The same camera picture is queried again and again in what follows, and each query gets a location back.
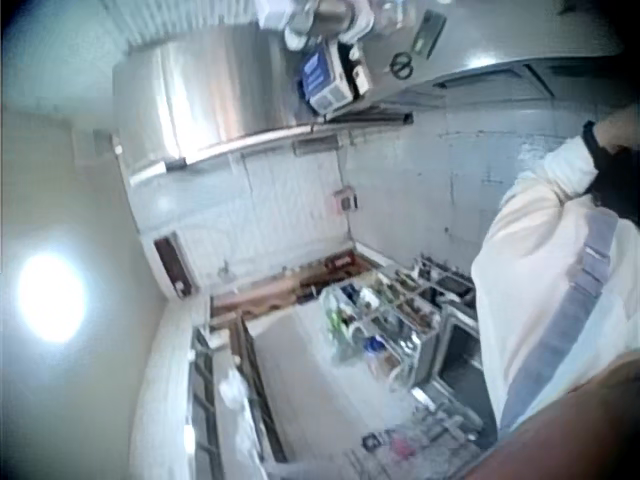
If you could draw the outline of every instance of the white jacket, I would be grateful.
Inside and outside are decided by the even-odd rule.
[[[579,137],[521,174],[502,200],[471,268],[484,375],[498,421],[510,382],[569,288],[569,268],[587,235],[586,214],[595,208],[583,192],[596,174]],[[517,423],[589,380],[619,354],[640,348],[639,322],[640,232],[620,220],[611,276],[595,310],[553,379]]]

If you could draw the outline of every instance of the cabinet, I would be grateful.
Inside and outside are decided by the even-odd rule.
[[[529,63],[553,97],[585,103],[622,107],[637,100],[618,57],[591,59],[545,59]]]
[[[483,102],[556,99],[621,107],[637,101],[618,57],[492,65],[402,90],[380,105],[430,110]]]
[[[434,90],[430,84],[418,85],[385,98],[379,105],[390,109],[417,111],[444,107],[444,96]]]
[[[443,93],[447,105],[454,106],[504,100],[534,100],[550,96],[535,76],[521,65],[452,76],[436,81],[434,87]]]

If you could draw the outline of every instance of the hand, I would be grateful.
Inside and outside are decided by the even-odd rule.
[[[640,146],[640,103],[618,110],[593,127],[602,148],[614,154],[622,148]]]

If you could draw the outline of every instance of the kitchen counter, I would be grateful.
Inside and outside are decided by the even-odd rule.
[[[499,64],[540,58],[614,56],[622,44],[605,21],[586,11],[558,14],[563,0],[416,0],[414,25],[391,35],[372,35],[360,43],[372,88],[335,117],[361,110],[408,87],[444,80]],[[410,52],[427,9],[447,23],[431,57],[412,54],[414,73],[396,79],[388,70],[394,54]]]

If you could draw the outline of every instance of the gray strap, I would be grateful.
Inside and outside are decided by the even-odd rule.
[[[589,212],[587,223],[589,230],[580,262],[569,272],[569,289],[509,385],[501,433],[511,429],[551,381],[578,340],[609,279],[609,252],[618,217],[598,208]]]

